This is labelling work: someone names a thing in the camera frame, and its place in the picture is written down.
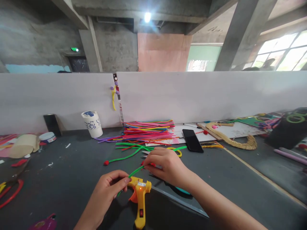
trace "hand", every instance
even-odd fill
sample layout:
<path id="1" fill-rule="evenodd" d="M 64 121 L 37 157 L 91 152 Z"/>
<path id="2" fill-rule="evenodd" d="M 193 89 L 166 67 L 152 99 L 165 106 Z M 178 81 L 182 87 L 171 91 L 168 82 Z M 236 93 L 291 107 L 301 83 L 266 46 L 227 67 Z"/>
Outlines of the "hand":
<path id="1" fill-rule="evenodd" d="M 117 193 L 127 191 L 128 176 L 121 170 L 102 175 L 74 230 L 97 229 Z"/>
<path id="2" fill-rule="evenodd" d="M 160 165 L 162 169 L 156 168 L 150 165 L 150 163 Z M 149 170 L 153 175 L 186 191 L 189 190 L 191 178 L 196 176 L 196 174 L 182 163 L 173 150 L 162 147 L 155 147 L 155 149 L 148 154 L 148 157 L 144 161 L 144 165 L 145 169 Z"/>

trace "white board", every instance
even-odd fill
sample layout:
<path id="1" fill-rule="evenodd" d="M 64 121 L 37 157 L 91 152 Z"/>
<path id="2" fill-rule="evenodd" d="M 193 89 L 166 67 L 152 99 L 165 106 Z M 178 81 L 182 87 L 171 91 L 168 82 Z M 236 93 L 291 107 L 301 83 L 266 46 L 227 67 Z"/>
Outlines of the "white board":
<path id="1" fill-rule="evenodd" d="M 182 130 L 183 129 L 191 129 L 194 130 L 195 133 L 197 132 L 202 132 L 202 129 L 198 129 L 198 128 L 193 128 L 190 126 L 186 126 L 184 124 L 175 124 L 175 127 L 173 128 L 174 130 L 174 134 L 177 137 L 180 138 L 176 138 L 176 139 L 172 139 L 172 140 L 164 140 L 164 141 L 159 141 L 159 143 L 164 143 L 164 144 L 183 144 L 185 143 L 185 139 L 182 138 Z M 255 136 L 255 135 L 260 135 L 260 134 L 264 134 L 266 132 L 261 131 L 260 129 L 241 123 L 241 122 L 235 122 L 233 124 L 233 126 L 218 126 L 217 131 L 222 132 L 223 134 L 225 134 L 227 137 L 229 138 L 239 138 L 239 137 L 246 137 L 248 135 L 251 136 Z M 199 142 L 206 142 L 206 141 L 215 141 L 216 139 L 211 136 L 210 134 L 205 135 L 204 133 L 199 133 L 196 134 L 196 137 L 198 139 Z M 155 146 L 158 144 L 146 144 L 146 146 Z"/>
<path id="2" fill-rule="evenodd" d="M 112 73 L 0 74 L 0 134 L 46 132 L 54 113 L 63 130 L 86 129 L 81 113 L 98 112 L 102 127 L 120 127 Z"/>
<path id="3" fill-rule="evenodd" d="M 192 123 L 307 105 L 307 71 L 117 72 L 125 122 Z"/>

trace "gray table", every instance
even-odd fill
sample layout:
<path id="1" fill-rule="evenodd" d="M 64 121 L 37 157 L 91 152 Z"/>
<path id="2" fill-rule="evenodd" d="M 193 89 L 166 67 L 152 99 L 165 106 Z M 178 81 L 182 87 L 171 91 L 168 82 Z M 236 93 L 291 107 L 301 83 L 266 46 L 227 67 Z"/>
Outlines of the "gray table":
<path id="1" fill-rule="evenodd" d="M 264 143 L 264 138 L 255 138 L 258 147 L 254 151 L 228 144 L 225 147 L 307 205 L 307 174 L 302 172 L 307 166 L 275 153 L 273 147 Z M 236 141 L 244 143 L 246 138 L 237 138 Z"/>
<path id="2" fill-rule="evenodd" d="M 122 129 L 104 130 L 104 137 L 120 134 Z M 139 167 L 141 153 L 103 166 L 105 160 L 131 154 L 115 149 L 114 143 L 97 144 L 87 130 L 67 132 L 41 153 L 32 154 L 25 184 L 18 196 L 0 210 L 2 229 L 27 229 L 30 225 L 57 214 L 57 229 L 73 229 L 101 175 L 121 169 L 131 173 Z M 222 149 L 205 149 L 203 154 L 182 151 L 184 164 L 217 191 L 240 206 L 268 229 L 305 229 L 307 211 Z M 0 179 L 13 175 L 10 167 L 17 160 L 0 165 Z M 142 170 L 137 177 L 183 201 L 201 208 L 195 199 L 180 196 L 171 187 Z M 100 229 L 133 229 L 136 205 L 128 202 L 132 191 L 115 200 Z M 178 208 L 157 193 L 146 195 L 146 229 L 211 229 L 213 226 L 184 208 Z"/>

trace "black phone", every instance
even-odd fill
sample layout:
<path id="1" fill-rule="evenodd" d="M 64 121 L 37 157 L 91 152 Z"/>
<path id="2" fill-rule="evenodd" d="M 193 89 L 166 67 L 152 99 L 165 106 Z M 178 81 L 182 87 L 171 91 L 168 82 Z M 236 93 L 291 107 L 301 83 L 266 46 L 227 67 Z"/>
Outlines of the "black phone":
<path id="1" fill-rule="evenodd" d="M 46 114 L 44 115 L 44 119 L 49 132 L 53 132 L 56 137 L 62 136 L 62 132 L 55 114 Z"/>
<path id="2" fill-rule="evenodd" d="M 183 129 L 183 137 L 185 138 L 186 145 L 191 152 L 204 152 L 201 144 L 199 143 L 194 130 Z"/>

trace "left hand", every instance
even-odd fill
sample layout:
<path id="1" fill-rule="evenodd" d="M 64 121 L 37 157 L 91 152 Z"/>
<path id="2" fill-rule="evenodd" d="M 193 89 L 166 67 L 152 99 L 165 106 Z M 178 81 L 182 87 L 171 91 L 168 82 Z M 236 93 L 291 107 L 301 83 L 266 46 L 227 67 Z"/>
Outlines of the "left hand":
<path id="1" fill-rule="evenodd" d="M 97 229 L 119 191 L 127 191 L 128 174 L 116 170 L 102 175 L 74 230 Z"/>

